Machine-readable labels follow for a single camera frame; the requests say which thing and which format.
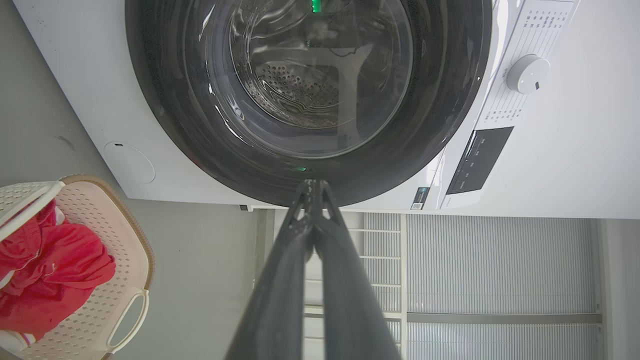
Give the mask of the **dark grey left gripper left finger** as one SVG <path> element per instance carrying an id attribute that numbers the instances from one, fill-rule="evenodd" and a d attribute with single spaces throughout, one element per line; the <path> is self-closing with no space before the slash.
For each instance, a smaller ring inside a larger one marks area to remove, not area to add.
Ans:
<path id="1" fill-rule="evenodd" d="M 295 192 L 263 265 L 225 360 L 302 360 L 306 264 L 313 252 L 313 226 L 306 214 L 313 181 Z"/>

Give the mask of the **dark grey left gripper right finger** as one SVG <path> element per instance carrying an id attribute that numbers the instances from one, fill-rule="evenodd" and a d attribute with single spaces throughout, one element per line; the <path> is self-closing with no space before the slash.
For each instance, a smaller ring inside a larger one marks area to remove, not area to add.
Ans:
<path id="1" fill-rule="evenodd" d="M 402 360 L 329 184 L 313 181 L 326 360 Z"/>

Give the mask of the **beige perforated laundry basket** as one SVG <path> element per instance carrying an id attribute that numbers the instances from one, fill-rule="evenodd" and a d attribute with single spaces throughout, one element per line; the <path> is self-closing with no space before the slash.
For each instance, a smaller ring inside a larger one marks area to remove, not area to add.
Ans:
<path id="1" fill-rule="evenodd" d="M 82 307 L 25 350 L 12 353 L 0 347 L 0 360 L 111 360 L 146 319 L 153 251 L 114 189 L 84 174 L 0 187 L 0 242 L 51 201 L 70 223 L 98 235 L 115 260 L 115 274 L 98 285 Z"/>

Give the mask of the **red garment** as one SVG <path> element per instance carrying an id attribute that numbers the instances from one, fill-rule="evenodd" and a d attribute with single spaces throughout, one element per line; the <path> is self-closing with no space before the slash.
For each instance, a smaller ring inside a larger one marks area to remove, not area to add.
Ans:
<path id="1" fill-rule="evenodd" d="M 100 237 L 51 201 L 0 242 L 0 330 L 39 341 L 115 271 Z"/>

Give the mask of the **round black washing machine door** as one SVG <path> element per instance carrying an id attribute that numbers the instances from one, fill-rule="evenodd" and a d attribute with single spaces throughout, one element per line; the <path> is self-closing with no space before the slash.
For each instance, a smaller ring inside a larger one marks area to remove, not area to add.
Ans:
<path id="1" fill-rule="evenodd" d="M 341 207 L 423 170 L 487 68 L 491 0 L 125 0 L 138 84 L 202 171 L 287 207 Z"/>

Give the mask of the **white striped cloth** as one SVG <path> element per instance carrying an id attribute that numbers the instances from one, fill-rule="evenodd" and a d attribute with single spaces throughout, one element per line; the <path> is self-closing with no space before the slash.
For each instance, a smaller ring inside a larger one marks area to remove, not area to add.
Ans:
<path id="1" fill-rule="evenodd" d="M 0 329 L 0 347 L 10 353 L 20 353 L 36 342 L 37 338 L 32 333 Z"/>

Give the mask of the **white front-load washing machine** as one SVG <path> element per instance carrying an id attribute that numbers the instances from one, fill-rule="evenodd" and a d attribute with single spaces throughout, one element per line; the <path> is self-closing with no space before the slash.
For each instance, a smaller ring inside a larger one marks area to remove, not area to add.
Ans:
<path id="1" fill-rule="evenodd" d="M 13 0 L 58 85 L 131 199 L 270 203 L 214 180 L 162 129 L 135 77 L 125 0 Z M 640 219 L 640 1 L 496 0 L 505 59 L 459 132 L 394 189 L 346 211 Z M 528 95 L 506 84 L 550 62 Z"/>

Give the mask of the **white washing machine dial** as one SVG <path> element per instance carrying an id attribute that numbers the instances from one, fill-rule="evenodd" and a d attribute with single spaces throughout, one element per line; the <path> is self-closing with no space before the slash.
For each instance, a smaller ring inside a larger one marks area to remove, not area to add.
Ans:
<path id="1" fill-rule="evenodd" d="M 506 85 L 511 91 L 531 94 L 540 89 L 550 69 L 551 64 L 547 59 L 535 54 L 524 55 L 510 68 Z"/>

